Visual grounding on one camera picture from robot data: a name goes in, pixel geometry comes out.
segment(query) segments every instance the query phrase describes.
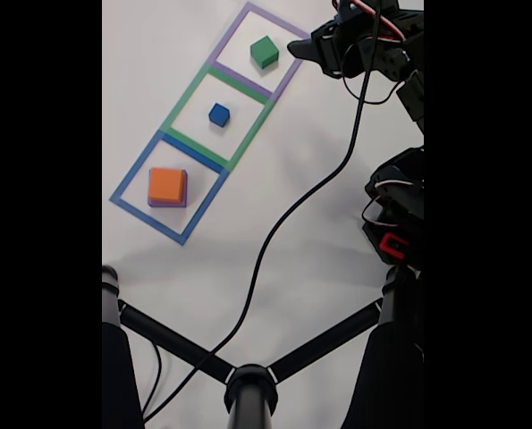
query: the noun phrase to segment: green cube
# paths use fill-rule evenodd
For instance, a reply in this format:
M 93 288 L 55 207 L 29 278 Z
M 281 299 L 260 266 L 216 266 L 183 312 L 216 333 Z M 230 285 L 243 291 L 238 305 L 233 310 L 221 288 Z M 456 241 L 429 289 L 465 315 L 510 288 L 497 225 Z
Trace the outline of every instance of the green cube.
M 272 42 L 268 36 L 265 36 L 254 43 L 251 46 L 250 51 L 254 61 L 256 61 L 262 69 L 265 69 L 269 64 L 276 62 L 280 56 L 280 51 L 277 50 L 274 42 Z

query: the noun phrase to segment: blue cube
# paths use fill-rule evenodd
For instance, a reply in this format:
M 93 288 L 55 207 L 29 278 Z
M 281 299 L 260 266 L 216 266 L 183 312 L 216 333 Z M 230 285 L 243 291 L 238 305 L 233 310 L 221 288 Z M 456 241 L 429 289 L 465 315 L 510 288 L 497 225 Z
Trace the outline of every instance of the blue cube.
M 230 111 L 223 105 L 216 103 L 210 111 L 210 121 L 219 127 L 223 127 L 230 119 Z

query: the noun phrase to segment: red component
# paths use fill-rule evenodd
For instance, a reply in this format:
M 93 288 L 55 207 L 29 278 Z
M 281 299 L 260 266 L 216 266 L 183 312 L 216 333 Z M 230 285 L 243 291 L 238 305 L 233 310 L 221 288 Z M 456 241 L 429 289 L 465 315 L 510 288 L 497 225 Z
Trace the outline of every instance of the red component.
M 390 248 L 389 241 L 391 240 L 397 241 L 401 244 L 404 244 L 405 246 L 408 246 L 409 242 L 393 234 L 392 232 L 387 232 L 383 236 L 383 239 L 381 240 L 381 244 L 379 244 L 379 248 L 383 250 L 384 253 L 388 253 L 392 257 L 396 257 L 397 259 L 400 259 L 402 261 L 405 257 L 405 254 L 402 253 L 400 250 L 397 250 L 396 248 Z

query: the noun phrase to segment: purple square outline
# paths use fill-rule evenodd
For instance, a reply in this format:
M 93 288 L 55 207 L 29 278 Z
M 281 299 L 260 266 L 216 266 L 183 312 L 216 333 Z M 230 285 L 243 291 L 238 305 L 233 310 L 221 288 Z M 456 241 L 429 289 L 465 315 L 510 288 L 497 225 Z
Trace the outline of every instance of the purple square outline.
M 222 63 L 218 62 L 218 56 L 222 53 L 227 43 L 232 38 L 233 34 L 236 32 L 238 27 L 240 27 L 240 24 L 242 21 L 244 21 L 244 18 L 246 18 L 246 15 L 249 12 L 253 12 L 258 14 L 259 16 L 266 18 L 267 20 L 273 22 L 276 25 L 279 25 L 283 29 L 287 29 L 289 32 L 295 34 L 299 38 L 309 38 L 309 34 L 305 31 L 298 29 L 296 26 L 290 24 L 287 21 L 282 20 L 281 18 L 278 18 L 277 16 L 273 15 L 272 13 L 262 9 L 261 7 L 247 2 L 244 7 L 241 9 L 240 13 L 234 21 L 232 22 L 232 25 L 228 28 L 228 30 L 224 33 L 214 50 L 212 51 L 212 54 L 208 57 L 208 64 L 212 67 L 215 67 L 216 69 L 219 69 L 221 72 L 231 76 L 232 78 L 240 81 L 244 85 L 256 90 L 258 93 L 263 94 L 267 97 L 269 97 L 270 100 L 272 100 L 274 103 L 279 99 L 279 97 L 282 95 L 283 91 L 287 88 L 288 84 L 290 83 L 291 78 L 295 74 L 295 72 L 298 70 L 298 68 L 301 65 L 301 60 L 294 60 L 291 64 L 289 70 L 287 73 L 285 73 L 285 76 L 283 76 L 282 81 L 277 86 L 277 88 L 274 91 L 274 94 L 271 94 L 267 89 L 261 87 L 256 82 L 253 82 L 249 80 L 248 78 L 245 78 L 241 76 L 236 71 L 230 69 L 229 67 L 223 65 Z

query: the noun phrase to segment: block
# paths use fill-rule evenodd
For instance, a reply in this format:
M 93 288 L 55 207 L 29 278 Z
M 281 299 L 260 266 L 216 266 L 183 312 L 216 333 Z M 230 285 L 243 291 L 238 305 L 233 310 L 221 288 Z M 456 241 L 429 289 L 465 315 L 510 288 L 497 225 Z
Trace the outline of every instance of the block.
M 148 205 L 151 207 L 185 207 L 188 175 L 175 168 L 150 169 Z
M 274 42 L 268 36 L 261 38 L 254 43 L 249 51 L 251 57 L 261 69 L 265 69 L 269 64 L 274 63 L 280 57 L 280 51 L 275 47 Z
M 210 111 L 210 121 L 220 127 L 224 127 L 230 119 L 230 111 L 223 105 L 216 103 Z

